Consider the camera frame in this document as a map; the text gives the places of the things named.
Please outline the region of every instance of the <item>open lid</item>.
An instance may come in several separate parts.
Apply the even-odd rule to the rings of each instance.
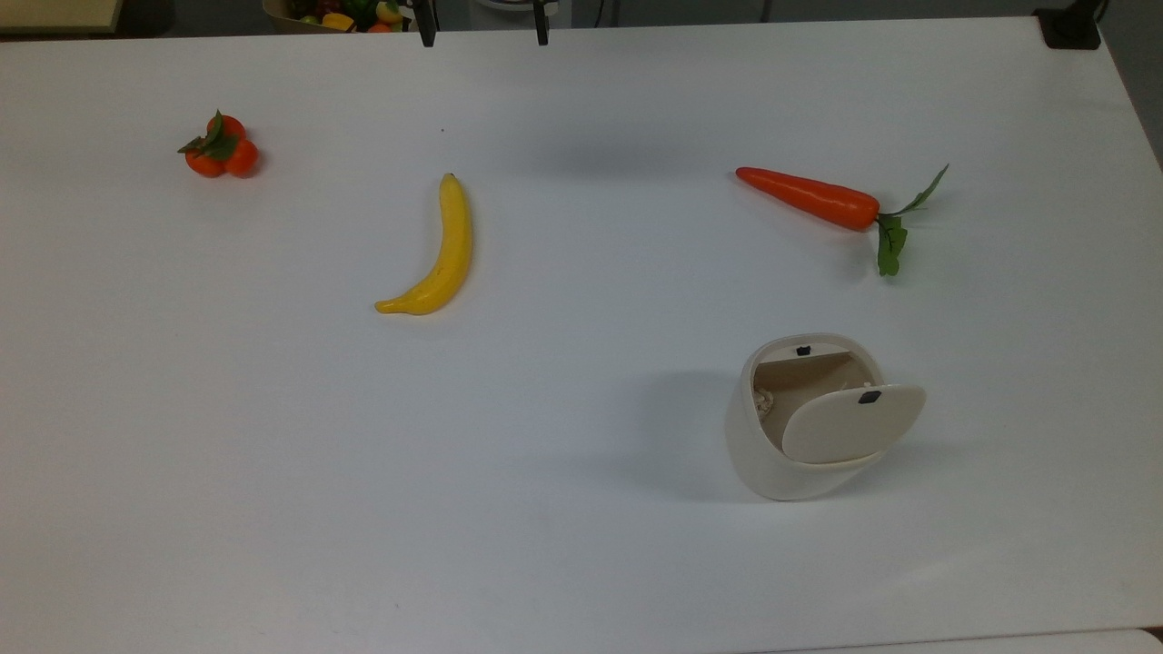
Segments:
[[[876,454],[913,426],[925,390],[906,384],[866,385],[804,403],[783,434],[783,450],[800,463],[836,463]]]

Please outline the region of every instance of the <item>black device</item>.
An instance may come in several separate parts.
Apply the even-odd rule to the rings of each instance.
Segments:
[[[1098,50],[1098,21],[1108,0],[1076,0],[1065,9],[1034,9],[1042,40],[1055,50]]]

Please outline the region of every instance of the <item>banana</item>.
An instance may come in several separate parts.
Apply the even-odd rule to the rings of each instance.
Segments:
[[[448,304],[461,290],[472,262],[472,216],[464,189],[451,172],[440,183],[440,213],[444,235],[431,271],[402,296],[376,303],[376,311],[423,315]]]

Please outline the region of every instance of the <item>tomato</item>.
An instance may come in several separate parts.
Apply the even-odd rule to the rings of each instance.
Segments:
[[[222,162],[207,157],[201,150],[186,150],[186,165],[204,177],[217,177],[226,170]]]
[[[214,119],[211,119],[211,121],[206,123],[206,133],[209,134],[211,129],[213,128],[214,128]],[[245,138],[247,128],[242,126],[238,119],[223,114],[222,136],[237,136],[238,138]]]
[[[258,162],[258,148],[250,141],[240,138],[238,144],[234,147],[234,154],[223,165],[230,175],[243,177],[255,168],[256,162]]]

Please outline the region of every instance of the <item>toy vegetable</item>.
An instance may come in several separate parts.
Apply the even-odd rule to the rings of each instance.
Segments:
[[[880,202],[876,198],[846,186],[762,168],[740,168],[735,170],[735,175],[764,193],[841,227],[864,232],[873,222],[877,223],[880,229],[877,269],[882,276],[893,276],[900,270],[899,256],[908,236],[908,230],[900,226],[900,216],[921,208],[921,202],[933,194],[947,170],[948,164],[933,178],[928,189],[913,198],[905,208],[892,213],[880,213]]]

